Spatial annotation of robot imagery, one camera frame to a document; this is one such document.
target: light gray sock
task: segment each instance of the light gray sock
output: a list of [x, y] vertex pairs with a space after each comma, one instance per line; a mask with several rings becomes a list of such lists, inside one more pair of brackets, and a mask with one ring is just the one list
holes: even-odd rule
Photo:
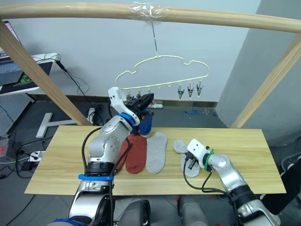
[[167, 137], [161, 132], [156, 132], [153, 137], [146, 139], [146, 142], [146, 169], [153, 174], [159, 173], [165, 165]]
[[[174, 150], [177, 153], [181, 154], [181, 169], [183, 171], [183, 169], [184, 169], [184, 162], [185, 162], [185, 158], [186, 158], [186, 155], [184, 153], [187, 152], [185, 142], [183, 140], [176, 140], [174, 142]], [[194, 166], [192, 167], [192, 169], [189, 169], [188, 167], [189, 167], [191, 161], [192, 161], [191, 159], [188, 159], [188, 161], [186, 163], [185, 174], [186, 174], [186, 176], [188, 176], [190, 178], [193, 178], [193, 177], [196, 177], [199, 174], [199, 165], [196, 162], [194, 164]]]

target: wall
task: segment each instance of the wall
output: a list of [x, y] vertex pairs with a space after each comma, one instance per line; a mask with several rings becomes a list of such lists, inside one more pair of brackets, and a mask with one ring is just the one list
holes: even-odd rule
[[[262, 0], [257, 14], [301, 19], [298, 0]], [[285, 53], [295, 34], [250, 29], [217, 106], [231, 126], [270, 71]], [[301, 132], [301, 60], [255, 111], [243, 128], [261, 128], [270, 145], [290, 142]]]
[[[1, 4], [23, 2], [23, 0], [2, 0]], [[37, 2], [45, 1], [26, 1], [26, 3]], [[132, 3], [133, 1], [115, 2]], [[255, 13], [259, 3], [260, 0], [153, 0], [151, 2], [153, 5], [246, 13]], [[151, 26], [141, 21], [90, 18], [29, 18], [9, 21], [29, 53], [60, 53], [66, 68], [73, 75], [84, 78], [90, 85], [91, 88], [86, 94], [91, 96], [107, 96], [107, 90], [115, 86], [114, 81], [118, 74], [125, 70], [133, 70], [137, 62], [155, 55]], [[168, 22], [155, 24], [159, 54], [178, 55], [187, 61], [200, 60], [211, 67], [210, 77], [204, 80], [202, 97], [197, 98], [196, 90], [193, 93], [192, 100], [202, 101], [219, 100], [247, 32], [246, 28]], [[203, 68], [199, 70], [197, 65], [184, 68], [176, 60], [162, 60], [158, 66], [147, 64], [141, 68], [139, 74], [128, 76], [120, 81], [123, 87], [129, 87], [186, 79], [204, 73], [205, 70]], [[59, 68], [54, 68], [51, 78], [65, 94], [76, 95], [77, 88]], [[83, 89], [86, 89], [84, 83], [81, 83]], [[187, 88], [187, 85], [188, 83], [182, 84], [182, 88]], [[178, 99], [177, 85], [171, 88], [154, 88], [152, 91], [157, 99]], [[188, 99], [187, 90], [183, 99]]]

